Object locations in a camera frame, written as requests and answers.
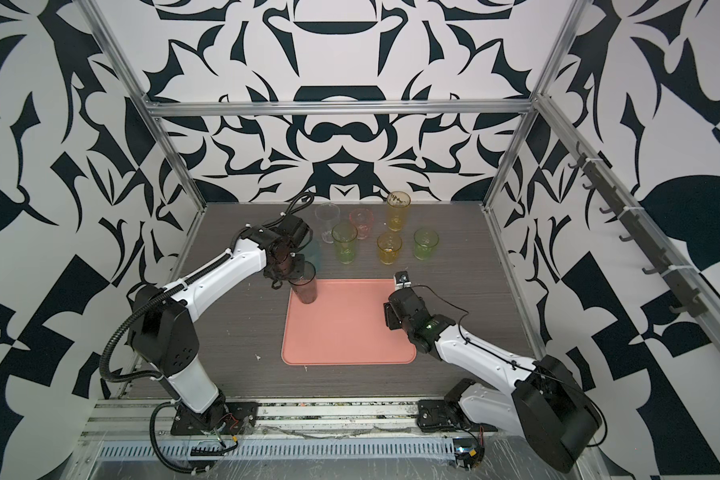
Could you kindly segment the dark smoky glass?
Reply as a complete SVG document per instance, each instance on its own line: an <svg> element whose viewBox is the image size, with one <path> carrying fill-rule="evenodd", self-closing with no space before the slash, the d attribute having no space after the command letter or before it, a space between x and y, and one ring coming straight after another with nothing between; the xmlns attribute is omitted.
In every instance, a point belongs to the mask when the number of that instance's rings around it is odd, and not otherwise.
<svg viewBox="0 0 720 480"><path fill-rule="evenodd" d="M311 262L298 261L288 276L288 283L301 303L311 304L317 300L316 269Z"/></svg>

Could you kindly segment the clear glass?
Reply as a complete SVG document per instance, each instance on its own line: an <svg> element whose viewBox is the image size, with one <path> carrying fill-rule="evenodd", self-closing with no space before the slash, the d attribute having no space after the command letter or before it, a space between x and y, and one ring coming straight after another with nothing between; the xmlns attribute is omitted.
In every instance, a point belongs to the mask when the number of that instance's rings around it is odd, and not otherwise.
<svg viewBox="0 0 720 480"><path fill-rule="evenodd" d="M334 203L322 203L315 209L315 217L318 222L318 231L323 242L333 244L333 228L341 220L340 207Z"/></svg>

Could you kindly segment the pink tray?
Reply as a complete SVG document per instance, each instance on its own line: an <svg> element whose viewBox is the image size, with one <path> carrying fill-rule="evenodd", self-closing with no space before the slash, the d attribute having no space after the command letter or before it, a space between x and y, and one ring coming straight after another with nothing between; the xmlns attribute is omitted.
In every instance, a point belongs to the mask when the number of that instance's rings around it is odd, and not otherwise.
<svg viewBox="0 0 720 480"><path fill-rule="evenodd" d="M292 366L404 365L417 356L401 330L385 323L391 279L318 280L317 299L289 298L281 349Z"/></svg>

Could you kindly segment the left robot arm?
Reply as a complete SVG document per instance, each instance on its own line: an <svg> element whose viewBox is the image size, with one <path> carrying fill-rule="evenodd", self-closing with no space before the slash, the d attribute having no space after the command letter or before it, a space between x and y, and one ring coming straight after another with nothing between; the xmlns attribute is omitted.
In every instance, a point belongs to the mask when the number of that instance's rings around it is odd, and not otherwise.
<svg viewBox="0 0 720 480"><path fill-rule="evenodd" d="M101 378L110 383L155 380L194 429L203 433L220 429L228 408L224 394L200 361L195 322L252 275L263 274L273 289L293 279L303 270L302 249L312 237L312 229L304 220L283 214L268 224L244 227L229 248L194 272L160 288L142 288L132 313L103 349ZM150 368L127 374L114 372L110 361L121 340Z"/></svg>

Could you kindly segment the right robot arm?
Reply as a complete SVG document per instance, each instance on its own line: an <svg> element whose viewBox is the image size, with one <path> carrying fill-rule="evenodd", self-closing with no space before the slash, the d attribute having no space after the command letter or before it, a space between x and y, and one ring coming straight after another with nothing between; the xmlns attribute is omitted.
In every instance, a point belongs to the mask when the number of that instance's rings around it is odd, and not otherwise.
<svg viewBox="0 0 720 480"><path fill-rule="evenodd" d="M557 358L540 360L503 350L466 330L460 322L430 313L413 288L401 288L384 304L385 322L403 330L416 350L462 368L505 395L502 413L487 390L473 383L458 393L466 418L521 434L549 467L568 473L606 421Z"/></svg>

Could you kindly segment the teal glass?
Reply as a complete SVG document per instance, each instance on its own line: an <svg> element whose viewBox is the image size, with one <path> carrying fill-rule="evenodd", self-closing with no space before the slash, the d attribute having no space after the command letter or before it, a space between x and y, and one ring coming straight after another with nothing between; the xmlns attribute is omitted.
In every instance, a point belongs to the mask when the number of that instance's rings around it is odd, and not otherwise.
<svg viewBox="0 0 720 480"><path fill-rule="evenodd" d="M313 265L315 272L319 273L322 269L321 241L311 240L302 248L301 253L305 256L305 260Z"/></svg>

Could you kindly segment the green glass left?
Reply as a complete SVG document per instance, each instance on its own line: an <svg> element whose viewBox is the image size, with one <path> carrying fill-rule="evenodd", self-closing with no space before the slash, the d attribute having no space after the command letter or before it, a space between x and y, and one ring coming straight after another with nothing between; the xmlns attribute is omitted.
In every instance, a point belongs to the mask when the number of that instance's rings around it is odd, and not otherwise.
<svg viewBox="0 0 720 480"><path fill-rule="evenodd" d="M338 261L351 264L356 257L357 228L349 220L342 220L332 228L331 236Z"/></svg>

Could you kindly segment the green glass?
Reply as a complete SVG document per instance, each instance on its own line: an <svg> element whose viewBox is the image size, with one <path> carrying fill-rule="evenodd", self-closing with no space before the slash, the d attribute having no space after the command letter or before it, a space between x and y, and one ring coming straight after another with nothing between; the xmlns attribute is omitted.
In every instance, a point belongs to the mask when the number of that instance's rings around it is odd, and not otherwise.
<svg viewBox="0 0 720 480"><path fill-rule="evenodd" d="M351 264L356 257L357 228L349 220L342 220L332 228L331 236L338 261Z"/></svg>
<svg viewBox="0 0 720 480"><path fill-rule="evenodd" d="M439 234L432 228L422 227L414 233L414 257L420 261L430 259L440 243Z"/></svg>

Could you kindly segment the short amber glass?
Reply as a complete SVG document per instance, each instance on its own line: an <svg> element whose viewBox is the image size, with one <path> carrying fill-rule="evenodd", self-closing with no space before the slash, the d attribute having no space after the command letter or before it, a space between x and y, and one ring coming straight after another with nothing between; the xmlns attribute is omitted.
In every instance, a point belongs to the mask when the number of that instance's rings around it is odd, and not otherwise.
<svg viewBox="0 0 720 480"><path fill-rule="evenodd" d="M402 238L397 232L386 231L376 240L377 253L380 262L384 265L394 264L402 249Z"/></svg>

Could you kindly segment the green glass right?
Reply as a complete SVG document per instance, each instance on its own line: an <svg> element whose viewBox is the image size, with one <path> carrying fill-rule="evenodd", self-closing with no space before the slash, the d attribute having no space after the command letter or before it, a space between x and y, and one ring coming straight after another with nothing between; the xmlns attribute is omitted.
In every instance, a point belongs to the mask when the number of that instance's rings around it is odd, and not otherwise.
<svg viewBox="0 0 720 480"><path fill-rule="evenodd" d="M422 227L414 233L414 257L420 261L430 259L440 243L439 234L432 228Z"/></svg>

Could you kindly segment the pink glass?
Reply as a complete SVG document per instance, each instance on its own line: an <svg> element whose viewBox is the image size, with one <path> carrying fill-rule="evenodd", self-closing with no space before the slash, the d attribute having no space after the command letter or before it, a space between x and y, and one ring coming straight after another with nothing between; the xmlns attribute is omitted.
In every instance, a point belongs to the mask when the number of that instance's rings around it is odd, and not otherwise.
<svg viewBox="0 0 720 480"><path fill-rule="evenodd" d="M351 224L357 229L357 239L367 239L374 225L373 212L367 208L356 208L349 214Z"/></svg>

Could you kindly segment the tall amber glass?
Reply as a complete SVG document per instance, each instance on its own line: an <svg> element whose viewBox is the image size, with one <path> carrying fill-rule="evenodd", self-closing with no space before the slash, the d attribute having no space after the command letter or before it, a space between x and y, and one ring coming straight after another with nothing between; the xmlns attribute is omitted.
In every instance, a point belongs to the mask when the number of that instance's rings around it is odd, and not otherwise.
<svg viewBox="0 0 720 480"><path fill-rule="evenodd" d="M407 219L411 197L403 191L390 192L386 198L386 225L394 232L401 231Z"/></svg>

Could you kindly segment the small circuit board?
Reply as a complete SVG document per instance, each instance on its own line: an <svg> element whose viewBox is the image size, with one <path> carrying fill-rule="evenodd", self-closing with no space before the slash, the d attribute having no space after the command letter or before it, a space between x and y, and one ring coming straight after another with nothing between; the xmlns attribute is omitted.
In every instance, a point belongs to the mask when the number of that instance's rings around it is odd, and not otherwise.
<svg viewBox="0 0 720 480"><path fill-rule="evenodd" d="M482 462L485 449L474 436L457 437L453 440L454 462L458 468L474 470Z"/></svg>

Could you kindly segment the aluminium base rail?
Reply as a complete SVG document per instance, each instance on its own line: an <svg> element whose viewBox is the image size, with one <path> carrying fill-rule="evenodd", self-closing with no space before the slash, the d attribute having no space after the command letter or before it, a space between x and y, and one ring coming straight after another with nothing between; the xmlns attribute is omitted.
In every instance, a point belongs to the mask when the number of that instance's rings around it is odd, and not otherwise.
<svg viewBox="0 0 720 480"><path fill-rule="evenodd" d="M98 402L83 438L135 439L146 436L148 420L159 399L118 399ZM414 434L416 397L269 398L257 399L253 430L278 435L360 435L366 432Z"/></svg>

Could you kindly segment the black hook rail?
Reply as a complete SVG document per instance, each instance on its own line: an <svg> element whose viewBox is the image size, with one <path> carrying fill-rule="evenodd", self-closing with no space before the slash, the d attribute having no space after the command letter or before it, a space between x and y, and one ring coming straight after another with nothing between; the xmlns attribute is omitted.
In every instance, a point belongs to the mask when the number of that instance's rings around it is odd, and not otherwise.
<svg viewBox="0 0 720 480"><path fill-rule="evenodd" d="M672 260L669 249L659 241L658 228L649 226L646 210L627 202L626 192L606 173L608 167L604 160L590 157L580 141L575 143L575 151L578 158L569 167L581 170L590 181L583 188L597 192L604 200L606 207L601 207L600 212L615 218L626 230L627 234L620 235L619 240L634 242L650 262L650 267L643 267L642 272L659 275L674 294L679 305L671 305L670 311L674 314L687 313L693 318L706 314L709 308L701 297L700 289L684 274L691 266Z"/></svg>

